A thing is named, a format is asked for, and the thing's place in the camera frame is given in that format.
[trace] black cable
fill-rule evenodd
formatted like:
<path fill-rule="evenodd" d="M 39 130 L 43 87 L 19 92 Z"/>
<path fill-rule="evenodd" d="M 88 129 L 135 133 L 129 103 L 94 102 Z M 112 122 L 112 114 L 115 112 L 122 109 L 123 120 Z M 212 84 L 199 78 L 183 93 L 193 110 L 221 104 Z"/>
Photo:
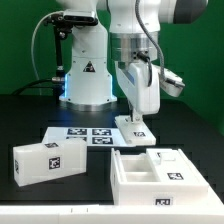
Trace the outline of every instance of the black cable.
<path fill-rule="evenodd" d="M 138 58 L 144 61 L 145 63 L 148 63 L 148 71 L 149 71 L 149 81 L 148 81 L 148 87 L 152 84 L 152 64 L 150 57 L 148 55 L 145 55 L 143 52 L 138 52 L 137 54 Z"/>
<path fill-rule="evenodd" d="M 28 88 L 30 88 L 32 86 L 35 86 L 35 85 L 40 84 L 40 83 L 46 83 L 46 82 L 52 82 L 52 80 L 51 79 L 40 79 L 40 80 L 31 82 L 31 83 L 23 86 L 22 88 L 19 88 L 19 89 L 15 90 L 11 95 L 19 95 L 24 90 L 26 90 L 26 89 L 28 89 Z"/>
<path fill-rule="evenodd" d="M 152 85 L 152 63 L 150 61 L 150 58 L 148 58 L 147 61 L 148 61 L 148 69 L 149 69 L 148 87 L 150 87 Z"/>

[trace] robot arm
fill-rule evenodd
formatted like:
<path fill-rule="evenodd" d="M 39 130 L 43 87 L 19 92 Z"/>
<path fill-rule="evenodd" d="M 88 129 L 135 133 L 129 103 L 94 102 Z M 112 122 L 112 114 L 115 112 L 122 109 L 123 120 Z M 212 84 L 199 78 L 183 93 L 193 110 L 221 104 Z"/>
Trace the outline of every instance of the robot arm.
<path fill-rule="evenodd" d="M 116 117 L 116 124 L 126 142 L 153 145 L 156 140 L 145 126 L 142 115 L 157 113 L 159 87 L 171 96 L 179 96 L 182 79 L 164 68 L 158 45 L 160 22 L 190 23 L 204 11 L 207 0 L 108 0 L 111 13 L 111 56 L 116 75 L 127 96 L 133 114 Z M 151 64 L 160 58 L 161 68 Z"/>
<path fill-rule="evenodd" d="M 164 68 L 162 51 L 158 45 L 160 22 L 193 22 L 206 8 L 207 0 L 147 0 L 142 2 L 140 0 L 57 1 L 66 8 L 78 10 L 79 12 L 96 12 L 97 8 L 109 9 L 111 13 L 111 58 L 115 62 L 118 84 L 127 96 L 130 108 L 133 111 L 131 116 L 116 117 L 117 126 L 126 142 L 130 144 L 155 144 L 155 137 L 144 124 L 142 115 L 158 112 L 160 107 L 160 87 L 175 97 L 184 88 L 182 79 Z M 85 99 L 86 102 L 89 102 L 90 99 L 89 96 L 84 98 L 78 96 L 76 99 L 77 92 L 73 94 L 74 89 L 76 91 L 78 89 L 79 92 L 83 90 L 83 94 L 80 95 L 85 95 L 86 92 L 99 93 L 96 94 L 94 102 L 98 102 L 102 98 L 102 95 L 107 95 L 105 98 L 107 101 L 113 100 L 109 96 L 111 81 L 108 80 L 107 85 L 104 85 L 102 83 L 104 75 L 102 76 L 103 73 L 100 73 L 93 85 L 93 91 L 89 91 L 90 84 L 94 80 L 91 80 L 85 69 L 83 70 L 88 63 L 86 60 L 83 62 L 85 52 L 89 52 L 86 59 L 93 65 L 92 67 L 97 66 L 100 68 L 101 66 L 97 64 L 98 61 L 99 64 L 102 64 L 103 61 L 105 64 L 106 49 L 102 54 L 99 54 L 98 46 L 102 45 L 100 41 L 102 37 L 100 38 L 98 34 L 106 37 L 105 30 L 100 25 L 94 29 L 73 29 L 73 61 L 77 63 L 73 65 L 70 74 L 71 77 L 77 78 L 75 81 L 73 81 L 73 78 L 69 78 L 68 82 L 69 95 L 74 98 L 72 101 L 73 104 L 76 102 L 81 104 Z M 158 56 L 161 61 L 161 67 L 151 63 Z M 80 74 L 82 73 L 82 75 L 77 75 L 80 65 L 82 65 L 82 70 L 80 70 Z M 103 86 L 106 89 L 110 89 L 107 94 L 104 94 L 106 90 L 103 92 L 98 91 Z M 105 99 L 102 98 L 98 103 L 102 104 Z"/>

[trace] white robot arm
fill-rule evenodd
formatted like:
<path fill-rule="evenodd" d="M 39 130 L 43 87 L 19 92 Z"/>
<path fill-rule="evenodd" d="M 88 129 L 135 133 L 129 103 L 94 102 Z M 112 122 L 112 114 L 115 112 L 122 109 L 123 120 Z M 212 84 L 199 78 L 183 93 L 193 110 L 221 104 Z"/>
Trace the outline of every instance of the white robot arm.
<path fill-rule="evenodd" d="M 184 87 L 180 77 L 164 68 L 158 45 L 160 22 L 193 22 L 206 8 L 207 0 L 57 1 L 72 9 L 75 15 L 96 14 L 96 9 L 109 10 L 111 58 L 115 61 L 118 84 L 132 109 L 131 116 L 116 117 L 116 124 L 127 143 L 154 145 L 156 139 L 144 124 L 142 115 L 158 112 L 160 87 L 175 97 Z M 73 36 L 73 64 L 67 77 L 66 96 L 61 97 L 61 101 L 91 107 L 115 101 L 106 68 L 106 30 L 100 23 L 95 27 L 74 27 Z M 158 56 L 161 67 L 151 63 Z"/>
<path fill-rule="evenodd" d="M 180 77 L 164 68 L 158 45 L 160 22 L 193 22 L 206 5 L 207 0 L 108 0 L 111 56 L 118 83 L 133 108 L 130 117 L 115 118 L 126 142 L 154 145 L 156 139 L 144 124 L 142 115 L 158 112 L 159 87 L 175 97 L 184 87 Z M 151 64 L 157 55 L 161 68 Z"/>

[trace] cable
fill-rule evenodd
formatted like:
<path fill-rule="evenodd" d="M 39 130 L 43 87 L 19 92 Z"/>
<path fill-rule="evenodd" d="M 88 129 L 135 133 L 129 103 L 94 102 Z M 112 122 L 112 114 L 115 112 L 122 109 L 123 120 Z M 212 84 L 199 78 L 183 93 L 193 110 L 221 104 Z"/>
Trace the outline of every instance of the cable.
<path fill-rule="evenodd" d="M 141 19 L 140 12 L 139 12 L 139 4 L 140 4 L 140 1 L 141 0 L 136 0 L 136 3 L 135 3 L 135 14 L 136 14 L 136 18 L 137 18 L 138 23 L 141 26 L 142 30 L 144 31 L 144 33 L 146 34 L 146 36 L 149 38 L 149 40 L 152 42 L 152 44 L 155 46 L 155 48 L 156 48 L 156 50 L 158 52 L 158 55 L 159 55 L 159 58 L 160 58 L 160 68 L 161 68 L 160 75 L 162 76 L 162 78 L 164 80 L 166 80 L 166 77 L 165 77 L 165 74 L 164 74 L 164 55 L 163 55 L 163 52 L 162 52 L 160 46 L 155 42 L 155 40 L 152 38 L 152 36 L 148 32 L 148 30 L 146 29 L 145 25 L 143 24 L 143 21 Z"/>
<path fill-rule="evenodd" d="M 23 86 L 22 88 L 19 88 L 17 90 L 15 90 L 11 95 L 19 95 L 20 93 L 22 93 L 25 89 L 30 88 L 34 85 L 40 84 L 40 83 L 46 83 L 46 82 L 52 82 L 52 79 L 40 79 L 34 82 L 31 82 L 25 86 Z"/>
<path fill-rule="evenodd" d="M 31 41 L 31 59 L 32 59 L 32 65 L 33 65 L 33 70 L 34 70 L 34 74 L 35 74 L 35 77 L 37 80 L 40 80 L 40 77 L 39 77 L 39 74 L 37 72 L 37 68 L 36 68 L 36 64 L 35 64 L 35 57 L 34 57 L 34 45 L 35 45 L 35 38 L 36 38 L 36 34 L 37 34 L 37 31 L 40 27 L 40 25 L 42 24 L 42 22 L 47 19 L 49 16 L 52 16 L 56 13 L 63 13 L 63 11 L 56 11 L 56 12 L 52 12 L 52 13 L 49 13 L 48 15 L 44 16 L 37 24 L 34 32 L 33 32 L 33 35 L 32 35 L 32 41 Z"/>

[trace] small white block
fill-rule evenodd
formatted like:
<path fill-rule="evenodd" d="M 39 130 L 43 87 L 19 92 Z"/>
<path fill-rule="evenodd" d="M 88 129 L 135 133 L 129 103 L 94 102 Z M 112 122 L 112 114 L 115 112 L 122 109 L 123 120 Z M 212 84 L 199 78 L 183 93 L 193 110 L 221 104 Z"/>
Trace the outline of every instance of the small white block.
<path fill-rule="evenodd" d="M 87 144 L 79 138 L 14 147 L 13 155 L 19 186 L 86 172 Z"/>

